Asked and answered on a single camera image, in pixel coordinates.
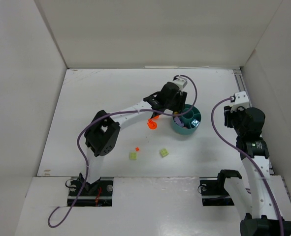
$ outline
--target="white wall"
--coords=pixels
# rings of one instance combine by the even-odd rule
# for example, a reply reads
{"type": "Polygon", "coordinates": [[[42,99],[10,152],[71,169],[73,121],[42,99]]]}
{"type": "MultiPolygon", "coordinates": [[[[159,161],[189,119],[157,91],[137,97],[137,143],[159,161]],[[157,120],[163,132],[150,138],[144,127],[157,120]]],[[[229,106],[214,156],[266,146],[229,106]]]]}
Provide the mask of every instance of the white wall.
{"type": "Polygon", "coordinates": [[[282,0],[36,0],[68,67],[244,65],[282,0]]]}
{"type": "Polygon", "coordinates": [[[291,0],[283,0],[243,75],[253,106],[266,113],[263,136],[291,195],[291,0]]]}
{"type": "Polygon", "coordinates": [[[66,71],[33,0],[0,0],[0,236],[14,235],[66,71]]]}

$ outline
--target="yellow-green block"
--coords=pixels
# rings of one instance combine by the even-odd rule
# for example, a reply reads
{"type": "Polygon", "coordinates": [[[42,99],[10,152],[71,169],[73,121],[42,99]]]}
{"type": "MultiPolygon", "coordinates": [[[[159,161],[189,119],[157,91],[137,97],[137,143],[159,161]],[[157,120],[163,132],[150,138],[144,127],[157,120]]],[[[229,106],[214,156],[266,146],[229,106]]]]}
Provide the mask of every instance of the yellow-green block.
{"type": "Polygon", "coordinates": [[[130,152],[130,160],[136,160],[137,159],[137,154],[136,152],[130,152]]]}
{"type": "Polygon", "coordinates": [[[169,153],[168,153],[168,151],[167,151],[165,148],[163,148],[162,150],[160,150],[160,154],[162,155],[162,157],[165,157],[165,156],[167,156],[169,153]]]}

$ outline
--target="round container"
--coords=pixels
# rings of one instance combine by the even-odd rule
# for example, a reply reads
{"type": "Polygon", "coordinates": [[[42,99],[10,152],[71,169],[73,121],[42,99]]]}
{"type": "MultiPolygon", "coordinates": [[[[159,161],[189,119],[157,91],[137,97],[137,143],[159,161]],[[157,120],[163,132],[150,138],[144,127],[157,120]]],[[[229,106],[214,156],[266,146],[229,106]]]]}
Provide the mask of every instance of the round container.
{"type": "MultiPolygon", "coordinates": [[[[183,112],[187,111],[190,107],[191,105],[186,104],[183,112]]],[[[171,127],[178,134],[189,135],[194,133],[198,129],[199,125],[197,127],[192,125],[192,121],[196,119],[198,122],[201,123],[201,113],[198,108],[193,107],[190,112],[184,114],[183,116],[180,116],[179,119],[182,123],[184,123],[186,128],[177,125],[174,121],[174,118],[171,119],[171,127]]]]}

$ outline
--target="white floor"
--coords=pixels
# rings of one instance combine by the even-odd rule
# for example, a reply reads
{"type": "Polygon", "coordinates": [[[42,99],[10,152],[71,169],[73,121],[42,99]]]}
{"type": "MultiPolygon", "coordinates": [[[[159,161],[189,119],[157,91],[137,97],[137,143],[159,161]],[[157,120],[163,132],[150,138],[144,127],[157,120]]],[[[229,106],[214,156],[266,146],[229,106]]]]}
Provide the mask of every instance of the white floor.
{"type": "MultiPolygon", "coordinates": [[[[176,134],[170,117],[161,117],[156,130],[139,122],[119,134],[116,147],[104,160],[104,177],[178,177],[216,176],[220,169],[244,169],[239,154],[222,142],[211,126],[213,106],[238,92],[232,70],[223,69],[106,69],[68,70],[61,90],[38,176],[78,176],[85,163],[76,139],[99,110],[114,112],[130,107],[161,90],[177,74],[190,76],[198,88],[196,107],[202,114],[201,125],[191,136],[176,134]],[[138,160],[129,152],[140,148],[138,160]],[[159,150],[169,155],[161,158],[159,150]]],[[[194,100],[190,82],[185,88],[187,103],[194,100]]],[[[236,142],[233,129],[224,127],[223,107],[215,113],[220,133],[236,142]]]]}
{"type": "MultiPolygon", "coordinates": [[[[68,177],[35,177],[15,236],[237,236],[240,219],[233,206],[202,206],[197,177],[115,178],[113,207],[75,207],[66,221],[50,229],[47,218],[66,206],[68,177]]],[[[280,177],[272,189],[286,220],[291,203],[280,177]]],[[[57,224],[68,207],[52,217],[57,224]]]]}

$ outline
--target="green cube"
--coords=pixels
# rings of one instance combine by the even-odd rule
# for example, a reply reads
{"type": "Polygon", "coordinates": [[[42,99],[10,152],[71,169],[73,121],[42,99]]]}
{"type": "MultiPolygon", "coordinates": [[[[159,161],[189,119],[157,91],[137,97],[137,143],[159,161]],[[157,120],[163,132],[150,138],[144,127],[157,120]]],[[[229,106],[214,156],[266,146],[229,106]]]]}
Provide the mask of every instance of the green cube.
{"type": "Polygon", "coordinates": [[[168,153],[168,151],[167,151],[165,148],[163,148],[162,150],[160,150],[160,154],[162,155],[162,157],[165,157],[165,156],[167,156],[169,153],[168,153]]]}
{"type": "Polygon", "coordinates": [[[137,154],[136,152],[130,152],[130,160],[136,160],[137,159],[137,154]]]}

